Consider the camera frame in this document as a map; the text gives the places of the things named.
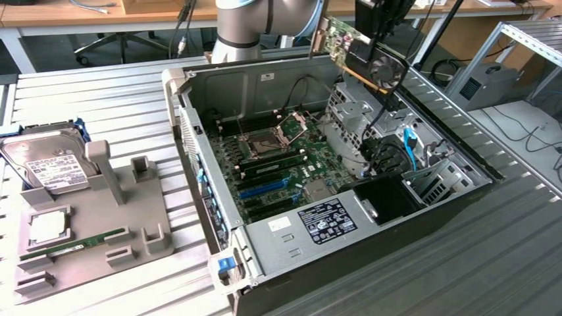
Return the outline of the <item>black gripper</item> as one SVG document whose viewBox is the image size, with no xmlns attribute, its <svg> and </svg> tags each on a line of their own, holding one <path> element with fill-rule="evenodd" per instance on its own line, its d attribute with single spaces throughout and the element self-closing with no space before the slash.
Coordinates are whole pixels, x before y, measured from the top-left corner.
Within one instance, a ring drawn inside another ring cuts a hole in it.
<svg viewBox="0 0 562 316">
<path fill-rule="evenodd" d="M 355 1 L 355 29 L 372 43 L 381 42 L 412 6 L 413 0 Z"/>
</svg>

